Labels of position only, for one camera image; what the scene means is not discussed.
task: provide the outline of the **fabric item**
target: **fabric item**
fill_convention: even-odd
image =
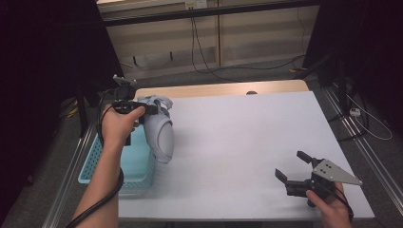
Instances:
[[[141,97],[138,102],[158,107],[157,115],[144,115],[144,133],[156,161],[169,163],[174,152],[174,132],[167,109],[172,107],[172,101],[164,96],[152,95]]]

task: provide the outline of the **black cable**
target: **black cable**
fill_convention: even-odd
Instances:
[[[335,197],[336,199],[338,199],[341,203],[343,203],[346,208],[347,208],[347,212],[349,213],[349,220],[350,222],[353,221],[353,217],[354,217],[354,212],[352,207],[350,206],[349,202],[347,201],[346,196],[344,195],[344,193],[335,187],[335,190],[337,190],[339,193],[341,193],[341,195],[343,196],[344,199],[342,199],[340,196],[338,196],[335,192],[330,191],[327,187],[323,186],[321,183],[317,182],[316,186],[319,186],[320,188],[322,188],[323,190],[325,190],[326,192],[328,192],[329,194],[333,195],[333,197]]]
[[[305,36],[305,27],[303,26],[302,21],[301,21],[301,19],[299,18],[299,8],[297,8],[297,18],[298,18],[299,23],[301,24],[301,26],[302,26],[302,28],[303,28],[302,39],[301,39],[301,45],[302,45],[302,53],[305,54],[305,47],[304,47],[304,45],[303,45],[303,38],[304,38],[304,36]]]
[[[360,115],[361,119],[363,120],[364,128],[361,129],[357,134],[355,134],[355,135],[353,135],[353,136],[351,136],[351,137],[347,137],[347,138],[344,138],[344,139],[338,139],[337,141],[338,141],[339,143],[340,143],[340,142],[345,142],[345,141],[348,141],[348,140],[353,140],[353,139],[356,139],[356,138],[358,138],[358,137],[364,136],[364,135],[368,132],[368,130],[369,130],[369,127],[370,127],[370,118],[369,118],[369,115],[368,115],[367,106],[366,106],[366,104],[365,104],[365,101],[364,101],[363,97],[361,96],[361,94],[360,94],[359,92],[358,92],[358,95],[360,96],[362,105],[364,106],[364,112],[365,112],[365,116],[366,116],[366,118],[364,118],[364,115],[363,115],[363,114]]]
[[[100,142],[102,145],[104,145],[104,139],[102,137],[102,120],[101,120],[101,112],[102,112],[102,106],[104,103],[104,99],[106,94],[108,94],[111,91],[114,91],[114,88],[108,89],[107,91],[104,92],[104,94],[102,95],[100,102],[98,103],[98,108],[97,108],[97,120],[98,120],[98,124],[97,124],[97,133],[98,133],[98,138],[100,139]]]
[[[84,219],[86,219],[89,215],[94,213],[96,210],[98,210],[100,207],[104,206],[107,202],[112,200],[115,195],[121,190],[122,186],[124,185],[124,171],[122,168],[120,169],[119,173],[119,178],[118,178],[118,183],[116,184],[115,188],[108,194],[106,195],[103,199],[99,200],[97,203],[89,207],[88,209],[85,210],[82,214],[80,214],[78,217],[76,217],[74,220],[72,220],[66,228],[71,228],[71,227],[76,227],[80,222],[82,222]]]
[[[201,57],[202,57],[202,59],[203,59],[203,61],[204,61],[204,65],[205,65],[205,67],[208,69],[209,73],[211,73],[211,74],[213,74],[215,77],[220,78],[220,79],[223,79],[223,80],[228,80],[228,81],[232,81],[232,82],[235,82],[235,83],[241,83],[241,81],[238,81],[238,80],[234,80],[234,79],[229,79],[229,78],[221,77],[221,76],[215,74],[215,73],[210,69],[210,67],[208,67],[207,62],[205,61],[204,55],[203,55],[203,53],[202,53],[202,46],[201,46],[201,42],[199,41],[198,28],[196,27],[195,18],[192,17],[192,18],[190,18],[190,19],[191,19],[191,21],[192,21],[192,37],[193,37],[193,41],[192,41],[192,63],[193,63],[193,68],[196,69],[195,62],[194,62],[194,59],[193,59],[193,49],[194,49],[194,46],[195,46],[195,32],[196,32],[196,39],[198,40],[199,51],[200,51]]]
[[[327,120],[327,122],[330,123],[330,122],[336,121],[336,120],[340,119],[341,117],[343,117],[343,115],[337,114],[333,118]]]
[[[192,64],[193,64],[193,68],[195,68],[195,70],[197,72],[202,73],[202,74],[210,74],[211,73],[211,74],[213,74],[214,76],[216,76],[216,77],[218,77],[220,79],[230,80],[230,81],[233,81],[233,82],[240,83],[240,81],[237,81],[237,80],[223,78],[221,76],[218,76],[218,75],[214,74],[214,72],[219,71],[219,70],[224,70],[224,69],[254,69],[254,70],[276,69],[276,68],[281,68],[281,67],[285,67],[287,65],[293,64],[295,60],[305,56],[305,55],[296,56],[293,59],[291,59],[290,61],[286,62],[285,64],[282,64],[282,65],[279,65],[279,66],[273,66],[273,67],[262,67],[262,68],[260,68],[260,67],[249,67],[249,66],[230,66],[230,67],[220,67],[220,68],[216,68],[216,69],[210,69],[208,67],[208,65],[207,65],[207,63],[206,63],[206,61],[204,59],[204,55],[202,53],[202,47],[201,47],[201,44],[200,44],[199,34],[198,34],[198,31],[197,31],[195,19],[191,18],[191,21],[192,21]],[[195,66],[195,62],[194,62],[195,33],[196,33],[196,39],[197,39],[198,44],[199,44],[199,50],[200,50],[200,53],[201,53],[201,57],[203,58],[204,64],[207,67],[208,71],[201,71],[201,70],[197,69],[196,66]]]

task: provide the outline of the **white wall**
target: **white wall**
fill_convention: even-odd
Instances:
[[[98,2],[104,18],[184,10],[183,0],[102,1],[114,1]],[[270,1],[207,1],[208,7],[263,2]],[[317,11],[318,7],[276,9],[196,18],[196,23],[203,51],[206,52],[205,55],[209,59],[208,64],[211,67],[231,66],[286,59],[303,54],[308,48]],[[138,79],[193,69],[189,62],[187,62],[187,66],[180,63],[169,63],[166,69],[162,65],[153,68],[153,63],[151,63],[153,60],[159,59],[156,56],[168,55],[170,51],[174,53],[174,60],[181,60],[181,58],[175,58],[178,55],[191,53],[192,24],[190,19],[118,26],[107,28],[107,30],[120,61],[132,64],[132,56],[142,60],[140,68],[123,66],[126,77]]]

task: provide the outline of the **power outlet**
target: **power outlet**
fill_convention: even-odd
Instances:
[[[198,1],[186,1],[184,2],[185,10],[195,10],[195,9],[206,9],[207,8],[207,0],[198,0]]]
[[[184,2],[184,9],[185,10],[196,9],[196,1],[186,1],[186,2]]]
[[[359,117],[361,115],[361,111],[357,107],[352,107],[350,109],[350,116]]]
[[[206,9],[207,8],[207,0],[196,1],[196,9]]]

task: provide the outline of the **hand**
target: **hand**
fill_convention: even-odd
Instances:
[[[340,182],[335,182],[336,188],[343,192],[343,185]],[[344,199],[338,191],[335,193]],[[349,220],[349,212],[347,207],[334,196],[329,196],[323,201],[313,191],[306,191],[308,199],[320,210],[322,214],[322,223],[325,228],[350,228],[352,227]]]
[[[145,108],[140,106],[124,115],[117,113],[110,104],[107,104],[103,113],[105,114],[102,119],[104,146],[124,146],[125,139],[133,131],[133,127],[139,125],[136,120],[143,116]]]

